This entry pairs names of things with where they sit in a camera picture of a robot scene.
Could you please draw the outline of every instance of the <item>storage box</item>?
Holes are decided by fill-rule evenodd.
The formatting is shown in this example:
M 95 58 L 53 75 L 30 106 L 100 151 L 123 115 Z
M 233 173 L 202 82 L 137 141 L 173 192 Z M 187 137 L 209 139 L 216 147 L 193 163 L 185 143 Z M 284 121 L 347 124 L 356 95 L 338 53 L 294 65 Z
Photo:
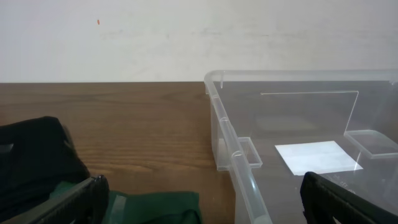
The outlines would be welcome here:
M 291 152 L 298 152 L 296 144 L 314 142 L 323 143 L 312 147 L 336 143 L 355 164 L 316 167 L 315 172 L 398 214 L 397 82 L 397 71 L 207 74 L 212 149 L 217 169 L 231 175 L 235 223 L 306 223 L 300 198 L 303 176 L 294 175 L 293 165 L 276 146 L 291 145 Z M 311 153 L 295 159 L 310 159 Z M 343 166 L 336 161 L 329 165 Z

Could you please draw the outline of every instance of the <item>folded dark green clothing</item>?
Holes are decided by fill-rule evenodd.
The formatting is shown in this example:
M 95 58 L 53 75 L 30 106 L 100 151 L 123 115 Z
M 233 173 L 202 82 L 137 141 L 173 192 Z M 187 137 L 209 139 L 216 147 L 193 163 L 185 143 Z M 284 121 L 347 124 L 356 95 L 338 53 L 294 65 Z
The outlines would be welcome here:
M 62 182 L 51 193 L 57 197 L 74 184 Z M 102 224 L 201 224 L 199 194 L 160 192 L 128 195 L 110 191 L 108 209 Z

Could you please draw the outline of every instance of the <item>folded black clothing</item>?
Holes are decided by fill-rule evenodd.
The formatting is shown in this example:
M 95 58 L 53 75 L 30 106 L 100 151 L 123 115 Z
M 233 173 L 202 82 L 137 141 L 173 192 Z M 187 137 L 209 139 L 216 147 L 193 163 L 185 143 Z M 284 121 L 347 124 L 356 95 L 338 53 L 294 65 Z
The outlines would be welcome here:
M 46 201 L 61 181 L 89 177 L 57 118 L 0 126 L 0 222 Z

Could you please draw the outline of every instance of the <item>white paper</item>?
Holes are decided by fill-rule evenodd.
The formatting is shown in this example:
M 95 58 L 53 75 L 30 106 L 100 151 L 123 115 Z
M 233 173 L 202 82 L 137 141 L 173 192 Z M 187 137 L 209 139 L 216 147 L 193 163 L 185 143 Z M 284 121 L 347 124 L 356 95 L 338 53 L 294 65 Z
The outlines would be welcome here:
M 294 175 L 304 175 L 308 171 L 326 174 L 362 169 L 334 141 L 288 144 L 275 147 Z

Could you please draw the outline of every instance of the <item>white wall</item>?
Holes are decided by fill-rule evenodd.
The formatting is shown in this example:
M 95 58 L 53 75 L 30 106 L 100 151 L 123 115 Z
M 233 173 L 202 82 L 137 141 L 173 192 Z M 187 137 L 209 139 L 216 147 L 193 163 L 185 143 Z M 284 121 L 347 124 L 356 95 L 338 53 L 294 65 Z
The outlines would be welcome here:
M 0 32 L 0 82 L 398 68 L 397 0 L 1 0 Z

